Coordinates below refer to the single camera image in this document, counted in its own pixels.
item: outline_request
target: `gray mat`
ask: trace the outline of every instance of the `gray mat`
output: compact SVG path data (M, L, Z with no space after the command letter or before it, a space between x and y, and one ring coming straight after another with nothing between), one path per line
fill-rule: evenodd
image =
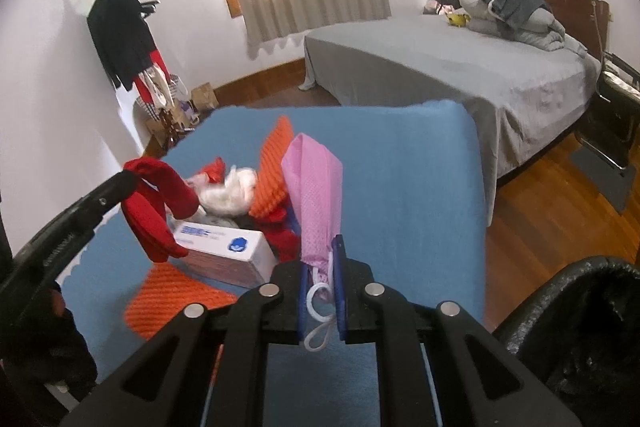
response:
M631 194L636 168L629 165L620 171L610 166L593 151L580 147L569 156L571 162L593 182L615 210L622 214Z

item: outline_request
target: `blue tablecloth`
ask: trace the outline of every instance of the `blue tablecloth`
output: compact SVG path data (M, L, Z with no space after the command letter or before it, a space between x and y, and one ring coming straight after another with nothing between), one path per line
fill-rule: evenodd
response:
M413 302L452 299L477 320L484 306L486 217L474 122L453 102L407 108L332 107L216 111L166 158L191 176L216 156L257 167L264 138L286 114L344 165L342 234L349 257ZM150 267L118 214L97 230L63 283L100 378L142 344L122 315ZM240 293L242 289L212 283ZM334 338L321 353L270 349L268 426L379 425L374 346Z

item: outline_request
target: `white box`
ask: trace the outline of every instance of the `white box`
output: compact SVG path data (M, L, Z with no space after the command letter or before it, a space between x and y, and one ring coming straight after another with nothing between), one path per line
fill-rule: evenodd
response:
M269 282L277 263L264 235L255 230L183 221L174 238L190 251L184 261L194 272L235 286L254 288Z

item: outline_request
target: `black coat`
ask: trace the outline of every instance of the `black coat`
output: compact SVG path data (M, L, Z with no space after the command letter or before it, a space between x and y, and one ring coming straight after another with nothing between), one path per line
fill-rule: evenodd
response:
M146 22L140 16L138 0L95 0L87 16L95 49L115 87L127 91L133 79L152 63L156 49Z

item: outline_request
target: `gray bed cover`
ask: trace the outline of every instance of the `gray bed cover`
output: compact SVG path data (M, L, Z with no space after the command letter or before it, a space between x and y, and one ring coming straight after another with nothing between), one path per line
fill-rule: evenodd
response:
M306 74L342 105L462 103L476 121L491 223L497 179L544 149L586 110L600 63L568 50L415 16L319 28L305 38Z

